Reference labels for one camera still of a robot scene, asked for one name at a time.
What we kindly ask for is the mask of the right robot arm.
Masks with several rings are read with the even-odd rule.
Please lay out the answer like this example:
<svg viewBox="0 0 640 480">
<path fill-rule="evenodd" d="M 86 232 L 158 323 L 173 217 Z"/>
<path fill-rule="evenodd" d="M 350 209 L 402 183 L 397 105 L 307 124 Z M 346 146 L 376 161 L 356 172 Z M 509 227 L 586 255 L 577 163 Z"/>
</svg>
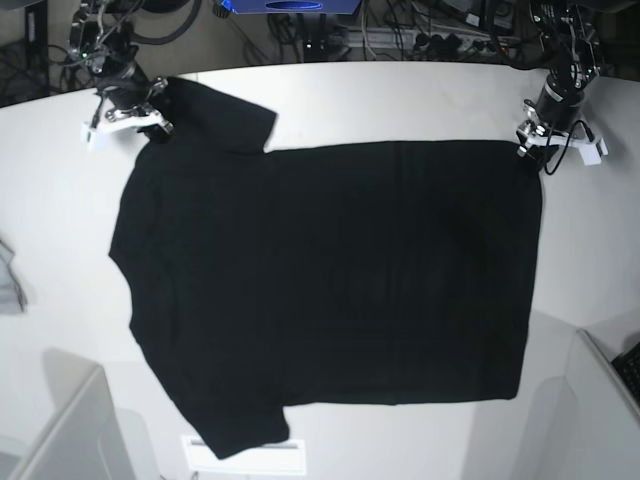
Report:
<svg viewBox="0 0 640 480">
<path fill-rule="evenodd" d="M 174 125 L 159 110 L 166 104 L 168 81 L 150 80 L 136 61 L 132 17 L 141 1 L 83 1 L 69 34 L 70 64 L 93 82 L 98 104 L 82 127 L 82 140 L 94 147 L 108 135 L 125 130 L 164 143 Z"/>
</svg>

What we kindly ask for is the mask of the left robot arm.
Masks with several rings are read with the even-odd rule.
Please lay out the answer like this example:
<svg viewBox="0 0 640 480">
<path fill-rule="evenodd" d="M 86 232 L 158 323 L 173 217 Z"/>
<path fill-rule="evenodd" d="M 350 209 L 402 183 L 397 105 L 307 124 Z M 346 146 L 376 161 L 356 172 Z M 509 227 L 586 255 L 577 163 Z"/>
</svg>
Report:
<svg viewBox="0 0 640 480">
<path fill-rule="evenodd" d="M 551 57 L 538 97 L 524 101 L 526 118 L 516 130 L 518 155 L 531 158 L 548 176 L 556 173 L 570 149 L 584 165 L 599 165 L 608 147 L 581 112 L 587 87 L 600 74 L 595 30 L 582 19 L 585 10 L 568 1 L 533 1 L 530 11 L 543 52 Z"/>
</svg>

